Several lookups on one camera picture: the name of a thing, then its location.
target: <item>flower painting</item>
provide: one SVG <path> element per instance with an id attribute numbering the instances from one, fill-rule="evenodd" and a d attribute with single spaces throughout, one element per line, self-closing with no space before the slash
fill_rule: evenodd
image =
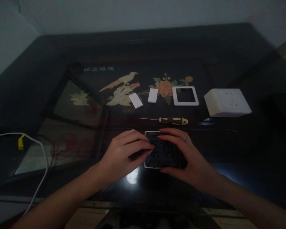
<path id="1" fill-rule="evenodd" d="M 167 77 L 167 74 L 164 73 L 164 76 L 162 80 L 160 78 L 153 78 L 155 80 L 155 85 L 149 85 L 150 88 L 156 88 L 158 89 L 158 96 L 161 95 L 168 105 L 171 104 L 171 100 L 173 97 L 173 87 L 174 86 L 188 86 L 190 82 L 193 81 L 192 76 L 187 76 L 185 79 L 181 79 L 181 84 L 177 85 L 177 81 L 174 80 L 170 82 L 170 77 Z"/>

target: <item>left hand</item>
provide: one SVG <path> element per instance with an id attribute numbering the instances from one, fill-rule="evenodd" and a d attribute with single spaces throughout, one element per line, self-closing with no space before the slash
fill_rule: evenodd
<path id="1" fill-rule="evenodd" d="M 102 160 L 97 164 L 99 175 L 103 181 L 116 182 L 142 164 L 155 146 L 148 138 L 132 129 L 112 139 Z M 146 151 L 135 160 L 128 158 L 139 150 Z"/>

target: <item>bird painting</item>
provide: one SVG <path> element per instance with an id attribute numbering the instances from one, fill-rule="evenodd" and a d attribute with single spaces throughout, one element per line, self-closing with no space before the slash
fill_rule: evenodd
<path id="1" fill-rule="evenodd" d="M 122 87 L 126 87 L 126 85 L 129 85 L 129 82 L 133 80 L 133 78 L 136 74 L 138 74 L 138 73 L 137 72 L 130 72 L 129 75 L 122 76 L 118 80 L 112 82 L 111 84 L 109 84 L 106 87 L 104 87 L 103 89 L 101 89 L 99 92 L 102 92 L 103 90 L 106 90 L 109 88 L 112 89 L 113 87 L 115 87 L 121 83 L 124 83 L 124 85 Z"/>

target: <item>wall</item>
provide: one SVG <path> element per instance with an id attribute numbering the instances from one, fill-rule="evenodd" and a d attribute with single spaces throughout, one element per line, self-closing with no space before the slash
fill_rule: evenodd
<path id="1" fill-rule="evenodd" d="M 42 34 L 250 22 L 275 46 L 286 41 L 286 0 L 20 0 L 20 3 L 25 18 Z"/>
<path id="2" fill-rule="evenodd" d="M 6 0 L 0 0 L 0 74 L 40 34 Z"/>

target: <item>right hand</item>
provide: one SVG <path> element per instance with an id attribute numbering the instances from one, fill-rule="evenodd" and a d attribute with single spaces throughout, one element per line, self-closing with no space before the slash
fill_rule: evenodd
<path id="1" fill-rule="evenodd" d="M 184 170 L 166 167 L 160 171 L 194 186 L 201 192 L 214 194 L 217 189 L 216 184 L 222 180 L 222 175 L 205 160 L 193 145 L 189 135 L 174 128 L 160 129 L 160 131 L 170 135 L 160 135 L 159 139 L 176 144 L 188 162 Z"/>

